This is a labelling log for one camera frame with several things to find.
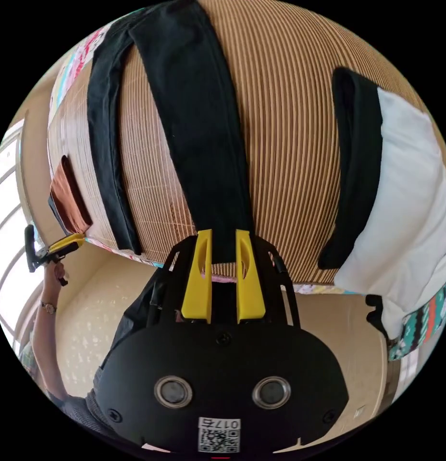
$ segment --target yellow clip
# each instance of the yellow clip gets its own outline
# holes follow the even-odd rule
[[[85,235],[84,234],[71,234],[65,237],[64,239],[58,240],[54,244],[49,246],[49,253],[54,253],[72,243],[76,242],[77,245],[80,247],[85,242]]]
[[[246,269],[245,277],[242,264]],[[236,277],[237,322],[263,318],[265,303],[247,230],[236,230]]]
[[[212,231],[200,230],[189,271],[181,308],[184,318],[207,320],[212,317]]]

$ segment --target brown fabric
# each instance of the brown fabric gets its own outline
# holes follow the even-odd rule
[[[73,234],[85,233],[92,220],[66,155],[62,156],[51,180],[50,194],[66,230]]]
[[[348,67],[415,107],[426,107],[380,53],[322,16],[273,0],[199,2],[236,90],[256,231],[277,247],[294,283],[331,284],[336,271],[319,270],[317,258],[332,234],[339,194],[333,69]],[[69,152],[94,220],[87,235],[117,249],[89,150],[90,67],[82,70],[50,124],[50,157],[53,164]],[[170,248],[195,230],[135,47],[124,69],[119,123],[125,189],[143,257],[164,262]],[[435,132],[446,165],[446,145],[436,125]],[[234,275],[234,265],[212,269]]]

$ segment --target white pillow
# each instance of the white pillow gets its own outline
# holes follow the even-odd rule
[[[428,115],[381,88],[378,96],[383,146],[377,196],[334,282],[382,296],[382,321],[393,339],[402,317],[423,304],[422,295],[429,300],[446,281],[446,169]]]

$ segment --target qr code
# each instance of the qr code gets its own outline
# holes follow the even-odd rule
[[[239,441],[240,420],[199,418],[199,451],[238,453]]]

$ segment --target person's arm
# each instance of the person's arm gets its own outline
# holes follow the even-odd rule
[[[63,264],[50,262],[45,267],[44,287],[40,297],[43,303],[57,307],[61,290],[58,279],[62,277],[64,277]],[[56,314],[50,314],[39,306],[34,323],[32,348],[47,391],[58,400],[65,401],[68,393],[64,387],[56,358],[55,323]]]

